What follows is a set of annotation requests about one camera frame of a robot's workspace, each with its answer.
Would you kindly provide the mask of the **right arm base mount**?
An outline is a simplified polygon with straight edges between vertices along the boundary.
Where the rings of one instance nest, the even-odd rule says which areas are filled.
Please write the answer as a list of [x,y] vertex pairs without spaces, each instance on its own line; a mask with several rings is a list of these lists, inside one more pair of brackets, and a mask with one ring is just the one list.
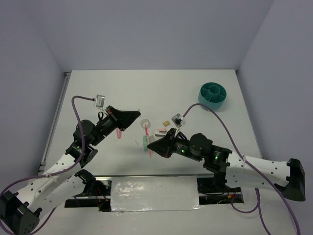
[[241,188],[217,188],[213,185],[213,178],[197,178],[199,204],[216,205],[244,203]]

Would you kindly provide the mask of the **pink pen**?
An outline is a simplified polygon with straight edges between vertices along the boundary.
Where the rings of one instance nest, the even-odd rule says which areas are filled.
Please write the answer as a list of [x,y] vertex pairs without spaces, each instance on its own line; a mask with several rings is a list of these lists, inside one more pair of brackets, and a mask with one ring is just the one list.
[[[148,132],[148,128],[147,128],[147,125],[145,124],[145,133],[146,133],[146,137],[147,137],[147,141],[148,141],[148,144],[147,146],[150,144],[150,136],[149,136],[149,132]],[[151,158],[152,157],[152,151],[150,149],[148,149],[148,153],[149,153],[149,157]]]

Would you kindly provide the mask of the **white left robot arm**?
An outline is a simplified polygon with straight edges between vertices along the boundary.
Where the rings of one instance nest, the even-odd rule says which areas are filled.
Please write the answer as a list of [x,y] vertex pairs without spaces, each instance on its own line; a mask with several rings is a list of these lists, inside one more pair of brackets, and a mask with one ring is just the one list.
[[78,121],[73,143],[50,169],[17,192],[6,190],[1,194],[0,224],[9,228],[8,234],[32,235],[39,230],[40,219],[67,199],[104,188],[84,167],[97,154],[96,145],[116,129],[126,130],[139,116],[140,111],[108,106],[98,113],[96,124]]

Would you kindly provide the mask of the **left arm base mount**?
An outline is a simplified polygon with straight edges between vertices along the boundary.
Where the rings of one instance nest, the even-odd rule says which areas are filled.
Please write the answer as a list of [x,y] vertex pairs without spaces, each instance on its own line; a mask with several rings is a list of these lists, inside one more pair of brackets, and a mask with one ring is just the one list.
[[65,208],[97,208],[100,212],[111,212],[112,178],[95,177],[85,169],[75,177],[82,180],[82,191],[65,201]]

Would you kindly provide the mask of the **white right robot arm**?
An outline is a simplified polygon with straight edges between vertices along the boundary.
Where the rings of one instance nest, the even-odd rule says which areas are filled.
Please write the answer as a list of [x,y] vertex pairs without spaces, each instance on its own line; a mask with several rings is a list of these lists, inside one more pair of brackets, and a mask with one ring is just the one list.
[[305,173],[298,159],[270,161],[216,146],[202,133],[190,139],[180,138],[174,128],[147,145],[164,158],[178,154],[197,162],[212,172],[213,188],[224,191],[232,188],[260,188],[279,190],[283,197],[292,201],[305,201]]

